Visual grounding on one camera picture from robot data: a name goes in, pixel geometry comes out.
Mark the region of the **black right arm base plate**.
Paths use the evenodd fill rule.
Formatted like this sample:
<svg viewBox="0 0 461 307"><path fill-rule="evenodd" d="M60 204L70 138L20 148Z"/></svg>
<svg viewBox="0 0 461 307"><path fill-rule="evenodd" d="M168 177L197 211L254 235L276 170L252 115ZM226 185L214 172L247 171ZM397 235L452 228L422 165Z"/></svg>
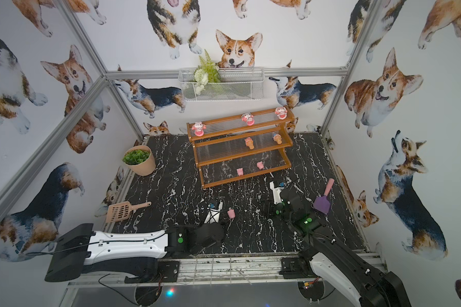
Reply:
<svg viewBox="0 0 461 307"><path fill-rule="evenodd" d="M302 257L285 257L280 260L280 271L285 280L315 278L310 264Z"/></svg>

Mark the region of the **pink white bunny doll figure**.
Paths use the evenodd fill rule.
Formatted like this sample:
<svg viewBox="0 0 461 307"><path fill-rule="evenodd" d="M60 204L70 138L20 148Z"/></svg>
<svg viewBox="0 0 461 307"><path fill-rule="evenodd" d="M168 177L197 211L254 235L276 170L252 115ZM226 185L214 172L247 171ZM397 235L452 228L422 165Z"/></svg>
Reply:
<svg viewBox="0 0 461 307"><path fill-rule="evenodd" d="M275 109L275 115L279 120L285 120L288 116L288 109L286 107L277 107Z"/></svg>

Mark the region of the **pink ice cream cone toy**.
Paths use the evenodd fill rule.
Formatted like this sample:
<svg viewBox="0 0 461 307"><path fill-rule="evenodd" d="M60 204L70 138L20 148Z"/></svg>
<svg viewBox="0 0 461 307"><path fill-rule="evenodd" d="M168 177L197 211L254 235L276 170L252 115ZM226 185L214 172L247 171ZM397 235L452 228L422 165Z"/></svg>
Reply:
<svg viewBox="0 0 461 307"><path fill-rule="evenodd" d="M246 144L246 147L248 147L250 150L255 149L254 141L251 137L248 137L245 139L245 144Z"/></svg>

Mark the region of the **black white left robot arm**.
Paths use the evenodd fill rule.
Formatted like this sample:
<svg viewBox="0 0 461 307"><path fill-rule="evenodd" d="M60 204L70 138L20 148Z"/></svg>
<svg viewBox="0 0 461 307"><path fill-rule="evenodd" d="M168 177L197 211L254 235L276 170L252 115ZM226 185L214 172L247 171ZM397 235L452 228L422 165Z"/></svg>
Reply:
<svg viewBox="0 0 461 307"><path fill-rule="evenodd" d="M151 281L160 259L195 256L224 238L219 223L173 226L144 234L111 234L82 224L58 239L44 280L59 283L91 272L116 272L124 273L128 283Z"/></svg>

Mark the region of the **pink hooded bunny doll figure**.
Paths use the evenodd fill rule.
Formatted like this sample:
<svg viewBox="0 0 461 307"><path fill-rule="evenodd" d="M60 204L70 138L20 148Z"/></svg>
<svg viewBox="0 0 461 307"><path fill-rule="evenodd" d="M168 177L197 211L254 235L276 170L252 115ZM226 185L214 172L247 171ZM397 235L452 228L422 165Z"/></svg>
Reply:
<svg viewBox="0 0 461 307"><path fill-rule="evenodd" d="M195 122L192 125L192 131L196 135L196 137L202 137L204 135L204 131L206 129L206 125L202 122Z"/></svg>

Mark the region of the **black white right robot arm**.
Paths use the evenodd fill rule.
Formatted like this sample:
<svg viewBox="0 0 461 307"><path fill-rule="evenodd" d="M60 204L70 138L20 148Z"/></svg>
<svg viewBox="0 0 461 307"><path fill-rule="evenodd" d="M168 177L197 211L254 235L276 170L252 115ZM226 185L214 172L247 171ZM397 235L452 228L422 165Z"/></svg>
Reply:
<svg viewBox="0 0 461 307"><path fill-rule="evenodd" d="M354 306L410 306L402 280L367 263L304 205L283 183L269 183L274 205L271 213L303 241L299 253L303 276L311 273L329 282Z"/></svg>

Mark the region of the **blue pink ice cream toy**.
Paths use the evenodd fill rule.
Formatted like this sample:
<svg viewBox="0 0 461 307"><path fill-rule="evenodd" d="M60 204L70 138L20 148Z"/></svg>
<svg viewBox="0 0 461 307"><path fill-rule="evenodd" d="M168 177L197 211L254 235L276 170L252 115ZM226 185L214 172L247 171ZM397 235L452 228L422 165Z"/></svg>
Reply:
<svg viewBox="0 0 461 307"><path fill-rule="evenodd" d="M273 134L273 140L278 145L282 144L282 136L279 133L274 133Z"/></svg>

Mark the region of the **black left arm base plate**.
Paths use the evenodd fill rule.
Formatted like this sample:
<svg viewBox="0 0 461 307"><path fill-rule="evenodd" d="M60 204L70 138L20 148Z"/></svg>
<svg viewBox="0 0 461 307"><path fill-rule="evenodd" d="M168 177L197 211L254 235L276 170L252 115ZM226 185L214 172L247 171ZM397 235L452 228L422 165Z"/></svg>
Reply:
<svg viewBox="0 0 461 307"><path fill-rule="evenodd" d="M179 276L181 263L179 261L156 261L150 262L138 276L125 277L125 284L141 283L172 283Z"/></svg>

